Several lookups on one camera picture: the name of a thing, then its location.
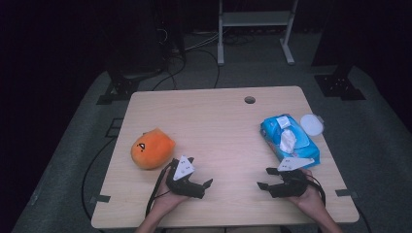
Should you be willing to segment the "orange plush toy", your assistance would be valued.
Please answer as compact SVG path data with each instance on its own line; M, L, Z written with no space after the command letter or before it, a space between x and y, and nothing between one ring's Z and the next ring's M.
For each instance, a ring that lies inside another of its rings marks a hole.
M151 170L164 164L176 143L159 128L144 133L131 147L131 158L141 169Z

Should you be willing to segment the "white metal stand frame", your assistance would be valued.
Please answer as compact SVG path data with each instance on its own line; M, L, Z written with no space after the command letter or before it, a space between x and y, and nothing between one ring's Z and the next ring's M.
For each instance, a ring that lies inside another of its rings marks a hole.
M289 40L292 33L298 1L299 0L293 0L292 7L289 11L230 13L223 10L223 0L219 0L217 63L219 65L224 65L223 30L225 28L285 26L286 32L279 42L287 63L289 65L294 65L295 61L289 47Z

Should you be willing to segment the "person's left hand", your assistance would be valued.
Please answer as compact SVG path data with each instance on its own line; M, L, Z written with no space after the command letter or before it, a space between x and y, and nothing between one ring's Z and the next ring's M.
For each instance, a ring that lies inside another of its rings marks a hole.
M176 209L180 204L189 200L187 196L173 193L166 184L169 170L166 170L155 195L151 213L167 215Z

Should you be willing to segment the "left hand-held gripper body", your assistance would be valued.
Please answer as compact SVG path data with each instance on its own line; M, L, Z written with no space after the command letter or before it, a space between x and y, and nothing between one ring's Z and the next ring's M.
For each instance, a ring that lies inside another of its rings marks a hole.
M192 163L188 161L188 158L184 155L180 159L174 158L170 165L166 180L169 189L178 195L202 199L205 195L202 184L192 183L189 180L195 169Z

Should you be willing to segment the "white wet wipe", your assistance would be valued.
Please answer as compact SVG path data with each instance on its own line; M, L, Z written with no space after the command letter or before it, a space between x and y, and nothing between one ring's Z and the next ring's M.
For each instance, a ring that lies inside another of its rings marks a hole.
M285 153L293 153L296 137L289 129L285 129L281 134L280 150Z

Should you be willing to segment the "black tape floor outline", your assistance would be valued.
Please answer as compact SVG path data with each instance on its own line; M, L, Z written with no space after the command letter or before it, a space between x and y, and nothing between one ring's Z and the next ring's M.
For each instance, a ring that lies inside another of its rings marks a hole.
M117 138L120 134L123 119L120 117L115 117L112 119L108 129L106 130L106 138Z

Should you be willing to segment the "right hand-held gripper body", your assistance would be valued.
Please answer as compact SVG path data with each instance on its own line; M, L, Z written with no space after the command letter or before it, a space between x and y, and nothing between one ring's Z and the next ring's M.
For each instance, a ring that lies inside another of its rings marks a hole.
M314 162L313 158L284 158L277 167L283 183L270 186L269 193L271 196L273 198L285 198L303 194L307 188L307 182L301 168Z

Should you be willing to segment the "black tape strip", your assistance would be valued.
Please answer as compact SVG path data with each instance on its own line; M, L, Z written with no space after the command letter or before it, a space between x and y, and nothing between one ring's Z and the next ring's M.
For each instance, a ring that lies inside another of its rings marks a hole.
M111 199L111 196L108 195L97 195L97 196L92 196L89 199L90 204L96 204L97 202L103 202L103 203L109 203Z
M358 199L359 196L355 191L349 189L336 189L335 193L338 197L350 196L353 199Z

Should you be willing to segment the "person's right hand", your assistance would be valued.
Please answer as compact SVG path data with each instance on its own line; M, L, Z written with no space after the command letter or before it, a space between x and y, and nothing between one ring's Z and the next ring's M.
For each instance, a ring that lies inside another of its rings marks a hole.
M321 195L311 185L308 185L300 196L288 197L287 200L308 216L318 214L325 207Z

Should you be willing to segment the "blue wet wipe pack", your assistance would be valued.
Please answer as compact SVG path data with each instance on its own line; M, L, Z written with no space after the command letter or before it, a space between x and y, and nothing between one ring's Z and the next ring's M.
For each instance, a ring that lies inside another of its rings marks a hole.
M293 153L280 150L281 134L285 129L291 130L296 137ZM315 162L305 166L309 168L321 163L320 150L311 136L318 136L323 130L323 125L313 115L305 115L297 122L289 114L284 114L266 118L260 124L259 132L280 161L287 157L313 158Z

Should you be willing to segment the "black stand base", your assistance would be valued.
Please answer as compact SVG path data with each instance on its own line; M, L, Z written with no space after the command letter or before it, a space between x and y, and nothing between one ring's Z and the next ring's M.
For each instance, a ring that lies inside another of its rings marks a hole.
M97 105L110 105L114 101L126 101L137 91L140 82L153 78L162 72L161 68L138 66L118 55L112 55L105 62L110 82Z
M315 80L325 97L339 97L343 101L364 100L362 92L353 86L349 73L353 65L339 64L331 74L316 75Z

